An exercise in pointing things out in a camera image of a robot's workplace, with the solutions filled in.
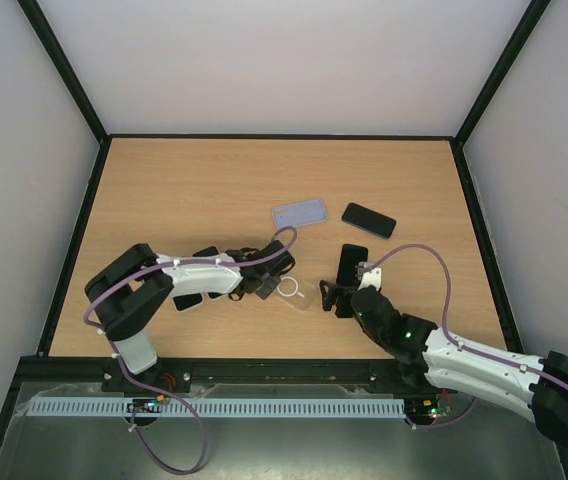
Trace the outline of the clear magsafe phone case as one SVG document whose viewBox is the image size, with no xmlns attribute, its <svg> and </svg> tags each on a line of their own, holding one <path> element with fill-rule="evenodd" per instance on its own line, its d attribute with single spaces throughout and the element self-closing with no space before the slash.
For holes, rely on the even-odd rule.
<svg viewBox="0 0 568 480">
<path fill-rule="evenodd" d="M 300 311 L 311 308 L 318 295 L 317 286 L 311 282 L 292 275 L 280 277 L 275 294 L 288 305 Z"/>
</svg>

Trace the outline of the black phone blue edge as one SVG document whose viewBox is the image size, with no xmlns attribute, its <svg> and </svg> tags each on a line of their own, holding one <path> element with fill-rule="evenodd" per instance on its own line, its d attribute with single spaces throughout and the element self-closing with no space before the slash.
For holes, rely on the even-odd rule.
<svg viewBox="0 0 568 480">
<path fill-rule="evenodd" d="M 395 219 L 353 202 L 346 206 L 341 220 L 383 239 L 391 238 L 397 224 Z"/>
</svg>

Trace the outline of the lilac phone case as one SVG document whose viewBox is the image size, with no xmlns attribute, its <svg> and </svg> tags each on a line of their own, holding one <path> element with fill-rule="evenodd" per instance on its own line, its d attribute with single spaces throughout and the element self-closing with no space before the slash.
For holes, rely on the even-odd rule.
<svg viewBox="0 0 568 480">
<path fill-rule="evenodd" d="M 277 229 L 284 227 L 304 227 L 323 223 L 328 215 L 321 199 L 307 200 L 273 207 L 271 210 Z"/>
</svg>

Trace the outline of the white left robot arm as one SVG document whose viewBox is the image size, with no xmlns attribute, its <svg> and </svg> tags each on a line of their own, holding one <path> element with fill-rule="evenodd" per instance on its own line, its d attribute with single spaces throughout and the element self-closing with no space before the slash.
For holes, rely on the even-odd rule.
<svg viewBox="0 0 568 480">
<path fill-rule="evenodd" d="M 240 300 L 246 294 L 266 299 L 280 278 L 296 265 L 279 240 L 259 250 L 245 247 L 224 252 L 208 247 L 190 257 L 155 253 L 135 244 L 88 281 L 84 287 L 91 313 L 124 365 L 139 375 L 158 362 L 146 326 L 169 298 L 185 311 L 205 297 Z"/>
</svg>

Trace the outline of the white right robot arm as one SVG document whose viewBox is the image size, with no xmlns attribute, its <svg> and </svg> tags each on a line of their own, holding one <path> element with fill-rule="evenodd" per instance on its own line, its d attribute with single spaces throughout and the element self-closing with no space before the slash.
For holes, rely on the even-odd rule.
<svg viewBox="0 0 568 480">
<path fill-rule="evenodd" d="M 322 307 L 347 300 L 363 333 L 402 366 L 409 390 L 456 390 L 508 409 L 568 448 L 568 356 L 508 352 L 470 341 L 435 323 L 398 311 L 376 287 L 321 281 Z"/>
</svg>

